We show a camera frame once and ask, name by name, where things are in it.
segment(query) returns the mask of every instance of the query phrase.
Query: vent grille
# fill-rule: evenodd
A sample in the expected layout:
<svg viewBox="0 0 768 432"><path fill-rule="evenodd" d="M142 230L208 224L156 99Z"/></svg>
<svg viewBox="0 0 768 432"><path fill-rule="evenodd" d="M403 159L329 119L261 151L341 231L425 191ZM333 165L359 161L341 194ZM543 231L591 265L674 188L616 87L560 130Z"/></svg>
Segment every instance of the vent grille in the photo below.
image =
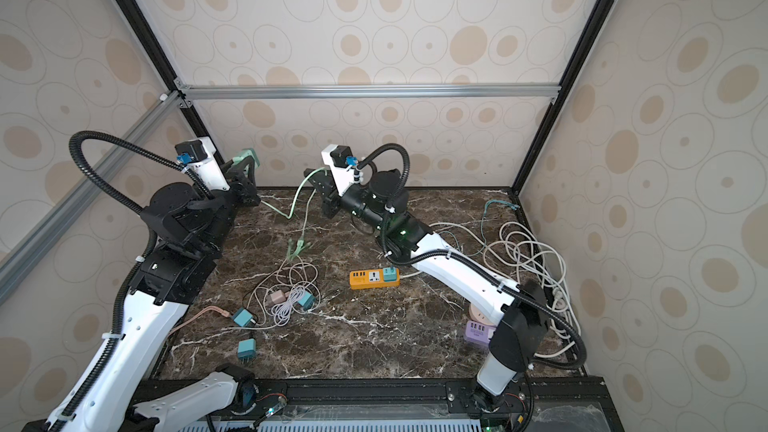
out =
<svg viewBox="0 0 768 432"><path fill-rule="evenodd" d="M249 420L216 423L216 432L248 427ZM258 432L480 432L480 421L472 419L429 420L296 420L285 424L272 420L259 425ZM179 432L209 432L199 420Z"/></svg>

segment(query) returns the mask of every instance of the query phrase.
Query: coiled cable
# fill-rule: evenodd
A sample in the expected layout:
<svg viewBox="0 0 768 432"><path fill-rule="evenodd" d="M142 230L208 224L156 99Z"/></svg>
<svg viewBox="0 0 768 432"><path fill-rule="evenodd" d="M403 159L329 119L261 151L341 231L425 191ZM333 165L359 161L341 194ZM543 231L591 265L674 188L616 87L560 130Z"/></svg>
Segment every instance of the coiled cable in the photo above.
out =
<svg viewBox="0 0 768 432"><path fill-rule="evenodd" d="M540 304L538 301L534 300L529 295L524 294L522 292L518 292L507 285L502 285L498 279L496 279L493 275L488 273L488 271L486 271L483 267L481 267L472 259L467 258L462 254L445 250L443 248L427 251L427 252L424 252L423 254L419 254L415 257L412 257L406 260L396 260L392 257L392 254L388 250L389 247L387 246L387 243L386 243L387 229L389 228L389 218L390 218L390 210L392 210L392 201L394 201L400 195L400 192L402 192L402 190L406 186L406 181L408 180L408 174L410 173L410 170L411 170L411 159L408 156L408 151L406 150L405 147L399 144L395 144L395 143L385 144L379 147L378 149L374 150L373 152L371 152L370 155L368 155L368 157L361 160L357 164L357 168L362 169L363 167L367 166L374 158L377 158L379 155L382 154L382 152L387 150L397 150L402 156L402 174L400 174L400 180L398 181L397 186L395 187L395 190L392 192L392 194L390 194L389 199L387 199L385 210L382 215L382 221L379 224L379 227L380 227L379 245L381 245L382 252L384 253L384 256L387 258L387 260L389 260L394 265L413 265L426 258L437 257L437 256L447 256L449 258L452 258L460 262L461 264L466 265L475 273L483 277L485 281L487 281L491 286L500 288L502 292L513 296L515 299L519 300L520 302L530 305L531 307L536 308L537 310L547 315L552 321L554 321L560 327L562 327L562 329L565 331L566 334L571 336L571 340L574 342L574 346L577 349L576 359L570 360L568 362L557 362L555 360L549 360L548 358L537 358L537 357L534 357L533 361L538 362L542 365L546 365L548 367L560 369L560 370L575 370L575 369L579 369L582 365L584 365L584 362L587 360L587 348L584 345L584 341L581 339L581 336L571 327L571 325L568 322L566 322L560 315L556 314L555 312L552 312L546 305Z"/></svg>

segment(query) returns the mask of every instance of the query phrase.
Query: black metal frame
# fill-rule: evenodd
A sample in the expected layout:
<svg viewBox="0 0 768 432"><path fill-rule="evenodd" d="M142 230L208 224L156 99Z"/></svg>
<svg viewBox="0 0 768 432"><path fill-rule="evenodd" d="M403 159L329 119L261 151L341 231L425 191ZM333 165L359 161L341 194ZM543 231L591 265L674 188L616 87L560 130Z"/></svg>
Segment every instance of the black metal frame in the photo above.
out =
<svg viewBox="0 0 768 432"><path fill-rule="evenodd" d="M144 14L141 12L139 4L136 2L136 0L114 1L118 7L120 7L120 11L123 13L123 16L130 25L130 28L138 38L149 59L152 61L152 65L154 65L154 68L160 74L160 78L162 79L165 86L168 88L168 90L178 90L179 94L181 94L182 98L184 98L183 91L180 90L178 84L175 81L178 77L176 71L170 64L168 56L165 55L163 47L160 45L160 42L158 42L158 38L147 22L147 18L144 17ZM210 133L208 132L205 123L203 123L203 120L200 118L200 115L197 113L197 110L195 110L191 101L185 100L180 110L184 115L184 118L187 120L190 128L192 129L192 132L194 132L196 136L210 137ZM216 161L219 163L219 165L224 163L224 159L218 151L216 151L214 157L216 158Z"/></svg>
<svg viewBox="0 0 768 432"><path fill-rule="evenodd" d="M563 105L565 105L565 102L571 95L571 90L581 73L584 63L589 57L589 53L592 51L592 46L597 40L615 1L616 0L597 0L597 2L595 2L594 8L587 19L587 23L584 25L584 30L581 32L581 37L579 37L576 48L571 55L571 59L565 67L563 77L560 79L560 93L558 94L558 98L549 106L549 108L547 108L547 111L544 114L542 123L536 131L531 146L528 148L528 152L523 159L523 164L520 166L518 175L514 179L510 195L519 195L525 185L525 181L527 181L528 176L531 175L531 170L533 170L539 154L542 153L544 144L547 142L547 138L549 138L554 123L558 120L558 116L560 116Z"/></svg>
<svg viewBox="0 0 768 432"><path fill-rule="evenodd" d="M178 77L174 68L168 61L168 57L158 42L158 38L152 31L146 17L136 0L115 0L125 16L134 34L144 47L155 69L160 74L168 90L178 90ZM536 131L532 144L524 158L512 187L509 189L510 198L521 206L519 217L522 223L527 225L522 204L519 201L519 193L528 179L546 140L552 131L552 127L565 104L581 69L589 56L590 51L603 27L610 9L615 0L597 0L586 26L579 38L563 77L560 81L561 91L558 98L547 109L541 125ZM185 101L182 108L184 118L190 128L198 136L210 136L200 115L195 110L191 101ZM221 155L216 153L219 164L224 163ZM381 380L259 380L260 390L284 390L291 404L294 405L319 405L319 404L446 404L455 410L458 402L448 400L449 390L467 387L471 379L381 379ZM186 387L195 380L147 380L139 385L134 394L132 403L137 403L161 397L172 391ZM608 418L612 430L623 432L624 428L618 418L618 413L610 398L608 389L601 378L541 378L533 379L532 388L537 400L555 400L563 402L599 402ZM520 408L519 404L510 403L512 408ZM252 414L262 413L261 408L254 409ZM510 410L500 410L498 414L508 418ZM227 410L220 410L216 415L222 418L232 419L257 419L262 415L251 417L232 415Z"/></svg>
<svg viewBox="0 0 768 432"><path fill-rule="evenodd" d="M163 397L178 389L194 384L196 380L145 380L134 392L130 405ZM568 404L600 404L608 425L613 432L624 432L618 412L610 398L605 382L600 377L582 378L532 378L530 383L536 402L562 402ZM268 394L284 394L288 399L288 409L283 410L290 417L291 408L310 408L331 405L426 405L446 406L449 414L457 417L477 417L479 410L470 405L468 395L472 392L472 379L285 379L256 380L258 396L264 400L246 415L234 414L222 409L211 415L222 420L259 420L268 408L277 404L277 396L267 398ZM527 394L528 386L524 383L510 384L507 393ZM510 399L492 413L482 413L483 420L495 421L496 424L508 422L510 414L522 414L520 401Z"/></svg>

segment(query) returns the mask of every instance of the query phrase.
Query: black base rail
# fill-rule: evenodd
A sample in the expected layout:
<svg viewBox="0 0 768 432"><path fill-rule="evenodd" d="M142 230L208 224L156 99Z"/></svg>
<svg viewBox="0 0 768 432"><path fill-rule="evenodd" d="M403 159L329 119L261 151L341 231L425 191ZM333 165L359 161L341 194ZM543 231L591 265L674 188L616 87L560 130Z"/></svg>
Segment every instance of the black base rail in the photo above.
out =
<svg viewBox="0 0 768 432"><path fill-rule="evenodd" d="M469 395L473 389L473 378L455 379L284 379L256 380L258 397L263 400L245 415L222 409L211 413L221 420L260 420L269 408L277 404L282 394L287 406L276 418L300 417L312 408L327 406L427 406L430 410L442 410L447 418L479 417ZM146 380L139 384L131 405L155 400L178 389L194 384L196 380ZM535 397L534 415L537 408L551 408L557 405L592 405L602 409L612 432L624 432L614 402L610 398L605 382L600 377L579 378L531 378L531 390ZM506 393L528 393L528 386L521 382L510 383ZM508 425L510 414L523 414L520 400L510 398L498 410L482 413L483 426ZM366 413L364 418L374 418Z"/></svg>

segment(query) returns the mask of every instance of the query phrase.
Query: cable bundle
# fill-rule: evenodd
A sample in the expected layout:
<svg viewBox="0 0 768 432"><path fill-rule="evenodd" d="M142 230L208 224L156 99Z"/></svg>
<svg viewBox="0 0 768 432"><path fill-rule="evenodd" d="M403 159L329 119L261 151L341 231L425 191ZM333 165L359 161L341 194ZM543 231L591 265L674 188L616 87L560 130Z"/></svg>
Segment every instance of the cable bundle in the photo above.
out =
<svg viewBox="0 0 768 432"><path fill-rule="evenodd" d="M314 275L310 277L311 271L314 271ZM245 309L250 310L252 301L256 301L261 309L261 317L263 318L259 322L255 323L254 327L244 327L245 330L250 331L263 331L275 327L283 327L288 324L290 316L293 312L300 314L306 314L312 312L320 306L320 290L315 282L317 281L318 271L315 265L304 262L300 259L299 262L288 265L288 259L284 260L277 270L273 271L264 279L258 283L254 289L248 293L248 301L243 306ZM264 283L274 278L276 284L272 286L265 286ZM278 290L288 288L290 291L286 294L286 301L281 304L274 304L270 306L267 303L268 297ZM314 305L307 309L302 310L296 304L304 295L304 292L309 292L315 297Z"/></svg>
<svg viewBox="0 0 768 432"><path fill-rule="evenodd" d="M485 241L481 240L471 230L469 230L465 226L462 226L461 224L455 224L453 222L435 222L434 224L429 224L429 226L430 227L446 226L446 228L443 230L446 230L447 228L450 228L450 227L459 227L465 230L469 235L471 235L477 242L479 242L482 245L480 252L482 253L485 267L496 272L497 274L512 278L512 274L497 270L496 268L494 268L488 263L489 252L499 262L514 269L514 275L515 275L514 279L518 283L520 283L521 270L535 274L539 278L539 282L542 285L542 287L552 289L552 295L554 296L554 301L552 304L548 304L549 310L551 310L552 312L555 312L556 314L561 315L566 322L568 322L579 334L581 334L581 326L579 325L579 322L576 319L576 316L574 314L573 308L571 307L571 293L568 290L568 284L565 283L565 273L566 273L565 260L563 259L562 255L560 255L556 250L554 250L554 248L552 248L551 245L536 240L535 235L530 230L528 230L528 228L526 228L523 224L515 221L505 222L504 224L502 224L502 226L498 230L499 240L492 242L490 244L486 244ZM521 230L513 230L505 235L504 229L509 226L517 226L517 227L520 227ZM510 238L512 238L513 236L519 236L522 238L522 240L520 240L519 242L513 242L510 240ZM493 249L495 245L504 246L504 251L507 254L506 260L504 259L503 256L498 254ZM533 250L534 245L537 245L541 251L538 254L534 254L533 256L528 256L527 254L523 253L523 250L522 250L522 248L525 245L529 246L531 250ZM542 264L545 264L544 257L548 254L554 255L555 258L558 260L560 270L562 271L559 279L555 279L554 277L552 277L552 275L549 273L549 270L547 270L547 268L544 265L542 265ZM408 275L404 275L403 277L405 278L413 275L415 274L408 274ZM570 348L572 348L575 344L575 342L571 341L570 334L568 334L565 330L558 328L554 324L554 320L551 320L550 322L551 322L550 329L554 331L561 340L568 341L568 343L561 350L558 350L554 354L536 354L535 356L538 358L547 359L547 358L557 357L562 353L564 353L566 350L569 350Z"/></svg>

